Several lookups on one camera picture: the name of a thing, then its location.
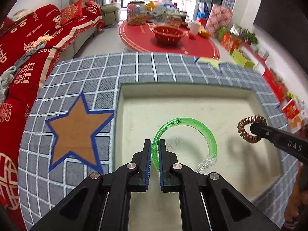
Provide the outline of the green translucent bangle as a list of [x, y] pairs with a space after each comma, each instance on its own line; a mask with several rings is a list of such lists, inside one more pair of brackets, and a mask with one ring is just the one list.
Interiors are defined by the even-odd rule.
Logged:
[[193, 118], [187, 118], [187, 117], [180, 117], [175, 118], [167, 123], [165, 123], [156, 133], [151, 147], [151, 156], [153, 159], [153, 163], [157, 171], [160, 171], [160, 162], [159, 162], [159, 156], [158, 156], [158, 143], [161, 138], [161, 136], [170, 128], [175, 126], [188, 126], [191, 128], [194, 128], [198, 132], [202, 134], [202, 136], [205, 138], [205, 141], [208, 145], [208, 155], [207, 157], [197, 165], [195, 172], [200, 174], [205, 174], [210, 168], [212, 168], [216, 161], [217, 161], [217, 155], [218, 155], [218, 148], [217, 143], [215, 140], [215, 137], [213, 133], [210, 131], [210, 129], [201, 123], [200, 121], [193, 119]]

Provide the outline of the grey checked star tablecloth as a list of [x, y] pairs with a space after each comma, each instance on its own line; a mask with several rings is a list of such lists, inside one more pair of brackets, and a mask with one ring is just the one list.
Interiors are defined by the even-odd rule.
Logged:
[[20, 144], [18, 190], [27, 229], [93, 169], [108, 173], [115, 156], [115, 107], [120, 86], [182, 82], [251, 89], [269, 122], [287, 120], [265, 79], [229, 62], [171, 54], [118, 53], [57, 63], [31, 109]]

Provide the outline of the green cardboard box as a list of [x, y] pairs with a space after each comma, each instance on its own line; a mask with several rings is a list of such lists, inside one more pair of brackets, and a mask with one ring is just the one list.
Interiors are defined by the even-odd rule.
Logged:
[[254, 62], [239, 49], [234, 49], [231, 57], [241, 67], [253, 69], [255, 66]]

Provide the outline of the red floral gift box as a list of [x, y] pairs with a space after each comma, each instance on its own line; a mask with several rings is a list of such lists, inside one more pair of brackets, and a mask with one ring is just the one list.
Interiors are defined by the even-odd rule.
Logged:
[[205, 30], [210, 35], [216, 34], [221, 27], [227, 27], [232, 19], [233, 11], [217, 4], [213, 4]]

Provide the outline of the grey patterned cloth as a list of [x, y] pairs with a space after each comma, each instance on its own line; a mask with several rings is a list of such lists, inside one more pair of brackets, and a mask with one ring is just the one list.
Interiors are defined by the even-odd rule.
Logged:
[[6, 96], [8, 94], [9, 85], [16, 77], [17, 72], [20, 71], [22, 65], [25, 64], [25, 62], [28, 61], [32, 55], [34, 55], [36, 52], [44, 48], [46, 44], [47, 40], [37, 40], [34, 43], [34, 47], [31, 50], [26, 51], [26, 53], [24, 53], [24, 55], [21, 58], [16, 60], [14, 65], [6, 69], [1, 74], [1, 104], [4, 103]]

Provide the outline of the round red coffee table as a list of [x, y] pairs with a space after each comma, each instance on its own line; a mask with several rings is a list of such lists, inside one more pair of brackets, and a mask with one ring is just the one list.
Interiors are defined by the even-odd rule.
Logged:
[[157, 41], [153, 32], [155, 26], [154, 23], [131, 26], [125, 20], [119, 28], [119, 36], [127, 47], [137, 52], [176, 53], [220, 59], [219, 50], [211, 39], [197, 35], [196, 39], [192, 40], [188, 36], [188, 30], [183, 29], [185, 35], [177, 44], [162, 44]]

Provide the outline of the red plastic basket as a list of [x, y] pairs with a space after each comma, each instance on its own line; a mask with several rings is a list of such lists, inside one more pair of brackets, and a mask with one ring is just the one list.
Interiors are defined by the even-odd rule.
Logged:
[[152, 29], [158, 43], [175, 45], [185, 36], [183, 30], [168, 25], [155, 26]]

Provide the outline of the red covered sofa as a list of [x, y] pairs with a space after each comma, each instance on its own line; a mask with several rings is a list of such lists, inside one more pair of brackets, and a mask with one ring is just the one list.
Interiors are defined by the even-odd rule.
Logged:
[[88, 30], [101, 31], [104, 19], [95, 2], [77, 1], [63, 10], [49, 4], [16, 23], [5, 22], [1, 36], [1, 206], [18, 230], [26, 226], [18, 197], [21, 139], [39, 90], [60, 55]]

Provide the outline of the black wall television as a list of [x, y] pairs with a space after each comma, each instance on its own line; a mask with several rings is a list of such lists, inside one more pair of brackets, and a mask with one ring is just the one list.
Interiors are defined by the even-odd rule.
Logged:
[[282, 45], [307, 73], [307, 18], [294, 0], [261, 0], [254, 25]]

